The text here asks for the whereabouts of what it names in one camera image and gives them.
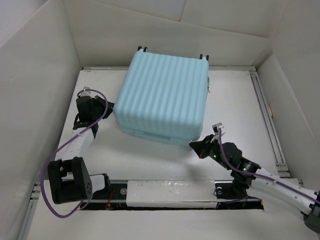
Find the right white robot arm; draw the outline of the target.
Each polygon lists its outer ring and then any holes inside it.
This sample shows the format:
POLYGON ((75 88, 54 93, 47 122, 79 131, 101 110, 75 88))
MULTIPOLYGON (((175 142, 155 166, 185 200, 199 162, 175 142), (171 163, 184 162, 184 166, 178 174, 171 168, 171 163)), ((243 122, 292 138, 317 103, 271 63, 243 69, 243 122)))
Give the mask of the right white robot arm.
POLYGON ((201 141, 189 143, 200 159, 210 157, 226 170, 233 180, 221 199, 246 197, 271 201, 285 207, 302 219, 304 225, 315 233, 320 232, 320 193, 294 185, 268 172, 257 163, 243 157, 232 142, 221 142, 221 137, 208 135, 201 141))

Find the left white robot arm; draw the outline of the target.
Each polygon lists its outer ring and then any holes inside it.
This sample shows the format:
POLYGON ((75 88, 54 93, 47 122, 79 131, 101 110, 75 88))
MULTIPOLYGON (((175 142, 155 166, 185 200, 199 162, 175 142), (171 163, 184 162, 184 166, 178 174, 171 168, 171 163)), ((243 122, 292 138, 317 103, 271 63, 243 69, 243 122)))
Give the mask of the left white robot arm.
POLYGON ((97 197, 104 199, 112 193, 108 175, 90 175, 84 157, 98 133, 96 120, 108 118, 114 103, 99 96, 81 96, 76 99, 76 107, 78 113, 72 128, 76 139, 67 144, 58 160, 49 162, 47 166, 52 200, 57 205, 97 197))

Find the light blue suitcase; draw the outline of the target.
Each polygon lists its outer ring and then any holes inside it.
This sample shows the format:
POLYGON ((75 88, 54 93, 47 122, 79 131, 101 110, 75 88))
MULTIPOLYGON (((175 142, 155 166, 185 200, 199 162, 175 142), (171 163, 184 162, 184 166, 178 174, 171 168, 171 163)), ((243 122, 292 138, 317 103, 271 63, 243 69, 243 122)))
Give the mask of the light blue suitcase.
POLYGON ((139 46, 113 107, 121 130, 166 144, 197 141, 209 92, 209 59, 159 54, 139 46))

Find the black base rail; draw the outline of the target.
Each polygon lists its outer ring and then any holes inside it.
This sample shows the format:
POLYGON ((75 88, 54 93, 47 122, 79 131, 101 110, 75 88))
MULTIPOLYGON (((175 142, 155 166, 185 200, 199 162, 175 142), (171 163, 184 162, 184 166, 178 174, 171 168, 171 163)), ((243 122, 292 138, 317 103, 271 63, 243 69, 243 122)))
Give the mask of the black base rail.
POLYGON ((262 210, 263 202, 231 191, 230 180, 112 180, 85 210, 262 210))

